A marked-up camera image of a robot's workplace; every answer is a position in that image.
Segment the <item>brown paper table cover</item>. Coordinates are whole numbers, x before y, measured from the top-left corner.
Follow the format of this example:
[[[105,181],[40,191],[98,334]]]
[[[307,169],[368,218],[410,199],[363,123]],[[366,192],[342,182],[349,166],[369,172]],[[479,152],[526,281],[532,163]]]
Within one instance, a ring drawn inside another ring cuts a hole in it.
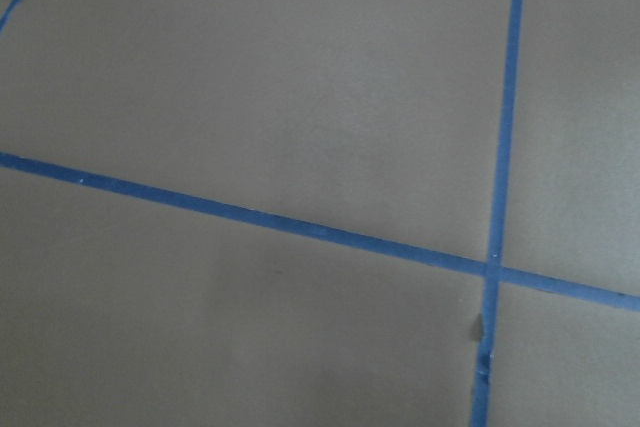
[[[1,0],[5,426],[635,426],[639,0]]]

